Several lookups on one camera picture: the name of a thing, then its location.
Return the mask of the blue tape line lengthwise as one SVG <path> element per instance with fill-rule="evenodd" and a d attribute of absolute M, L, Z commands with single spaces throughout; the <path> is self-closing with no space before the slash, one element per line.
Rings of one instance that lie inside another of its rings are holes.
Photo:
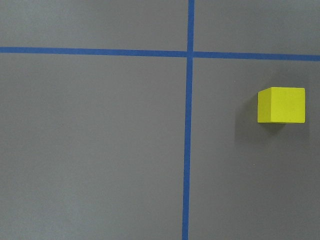
<path fill-rule="evenodd" d="M 181 238 L 189 238 L 195 1 L 188 1 Z"/>

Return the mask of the yellow cube block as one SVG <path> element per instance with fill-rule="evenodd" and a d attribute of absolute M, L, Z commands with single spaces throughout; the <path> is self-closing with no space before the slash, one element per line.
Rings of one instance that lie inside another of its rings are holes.
<path fill-rule="evenodd" d="M 306 90 L 300 87 L 269 87 L 257 93 L 257 122 L 304 124 Z"/>

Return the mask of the blue tape line crosswise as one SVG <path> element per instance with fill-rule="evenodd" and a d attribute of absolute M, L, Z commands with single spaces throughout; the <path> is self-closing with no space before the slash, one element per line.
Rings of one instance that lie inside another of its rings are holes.
<path fill-rule="evenodd" d="M 178 50 L 141 50 L 141 49 L 99 49 L 99 48 L 55 48 L 55 47 L 11 47 L 2 46 L 1 53 L 8 54 L 56 54 L 56 55 L 101 55 L 133 57 L 168 57 L 202 59 L 240 59 L 240 60 L 277 60 L 318 62 L 319 55 L 245 53 L 215 51 L 178 51 Z"/>

